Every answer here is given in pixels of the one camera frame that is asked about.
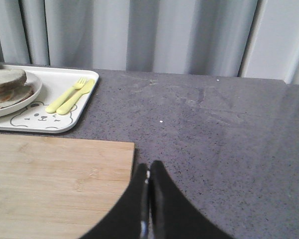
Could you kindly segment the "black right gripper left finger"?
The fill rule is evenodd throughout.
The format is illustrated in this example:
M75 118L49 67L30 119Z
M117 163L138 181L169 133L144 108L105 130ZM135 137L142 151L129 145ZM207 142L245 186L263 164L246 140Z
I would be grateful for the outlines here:
M149 172L137 166L128 187L113 208L83 239L146 239L149 226Z

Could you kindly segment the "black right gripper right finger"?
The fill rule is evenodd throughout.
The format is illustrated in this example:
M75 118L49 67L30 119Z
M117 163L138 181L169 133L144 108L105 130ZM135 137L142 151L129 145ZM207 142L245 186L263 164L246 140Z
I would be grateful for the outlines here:
M150 167L151 206L156 239L230 239L182 194L163 162Z

